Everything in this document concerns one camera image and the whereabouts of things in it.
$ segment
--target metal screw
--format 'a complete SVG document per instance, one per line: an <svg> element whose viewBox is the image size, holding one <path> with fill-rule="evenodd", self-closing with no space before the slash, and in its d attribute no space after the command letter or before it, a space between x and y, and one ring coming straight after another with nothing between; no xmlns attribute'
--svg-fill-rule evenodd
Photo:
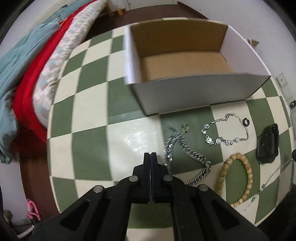
<svg viewBox="0 0 296 241"><path fill-rule="evenodd" d="M139 178L137 176L130 176L128 178L131 182L136 182Z"/></svg>
<svg viewBox="0 0 296 241"><path fill-rule="evenodd" d="M165 181L170 182L170 181L173 179L173 177L172 177L171 175L165 175L165 176L163 177L163 179L164 179Z"/></svg>
<svg viewBox="0 0 296 241"><path fill-rule="evenodd" d="M102 192L103 191L103 187L102 186L95 186L94 188L93 188L93 191L95 192L95 193L100 193L100 192Z"/></svg>
<svg viewBox="0 0 296 241"><path fill-rule="evenodd" d="M209 187L205 184L201 184L198 186L198 188L202 191L202 192L206 192L207 190L209 190Z"/></svg>

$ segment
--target open white box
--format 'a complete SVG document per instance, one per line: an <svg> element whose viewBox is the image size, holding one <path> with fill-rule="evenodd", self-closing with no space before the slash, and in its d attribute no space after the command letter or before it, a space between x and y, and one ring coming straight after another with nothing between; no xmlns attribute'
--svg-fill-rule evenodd
<svg viewBox="0 0 296 241"><path fill-rule="evenodd" d="M126 28L125 83L145 114L246 100L271 76L231 26L190 19Z"/></svg>

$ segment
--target green and white checkered table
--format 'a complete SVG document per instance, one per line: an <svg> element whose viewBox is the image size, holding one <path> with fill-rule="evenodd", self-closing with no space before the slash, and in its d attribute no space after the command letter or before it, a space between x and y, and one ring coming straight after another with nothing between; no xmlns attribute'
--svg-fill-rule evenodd
<svg viewBox="0 0 296 241"><path fill-rule="evenodd" d="M130 176L133 167L143 162L144 152L156 152L161 161L164 144L172 134L167 127L180 128L181 123L189 125L188 144L212 161L210 174L200 183L214 189L223 161L236 152L247 156L254 182L248 200L236 208L238 212L244 210L277 167L291 158L294 149L289 114L274 79L246 101L146 117L124 84L123 35L124 27L120 27L82 43L72 51L61 70L48 128L49 173L59 211L95 185L110 187ZM250 138L233 146L209 146L201 133L203 125L229 112L250 120ZM279 155L273 163L260 165L255 158L256 139L265 126L273 123L279 126ZM245 136L236 118L216 123L208 131L214 139ZM188 181L202 167L175 145L172 162L175 176ZM294 163L279 170L244 217L258 225L269 216L290 190L293 173ZM222 197L232 203L245 186L244 168L239 161L234 162ZM133 204L127 238L173 240L171 226L169 205Z"/></svg>

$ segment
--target wooden floor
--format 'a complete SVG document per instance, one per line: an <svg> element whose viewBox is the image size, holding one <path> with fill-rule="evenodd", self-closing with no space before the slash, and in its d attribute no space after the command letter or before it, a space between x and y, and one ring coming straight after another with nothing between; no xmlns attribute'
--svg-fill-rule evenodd
<svg viewBox="0 0 296 241"><path fill-rule="evenodd" d="M123 16L111 18L104 15L99 17L85 40L129 23L168 17L205 18L181 5L145 7L127 11ZM38 158L20 155L20 164L26 197L36 203L42 220L58 214L50 186L46 155Z"/></svg>

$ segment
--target door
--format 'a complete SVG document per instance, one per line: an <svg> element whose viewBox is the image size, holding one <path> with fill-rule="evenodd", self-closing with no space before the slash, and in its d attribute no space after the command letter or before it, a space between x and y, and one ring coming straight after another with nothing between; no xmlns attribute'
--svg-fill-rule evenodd
<svg viewBox="0 0 296 241"><path fill-rule="evenodd" d="M131 9L155 5L176 4L175 0L127 0Z"/></svg>

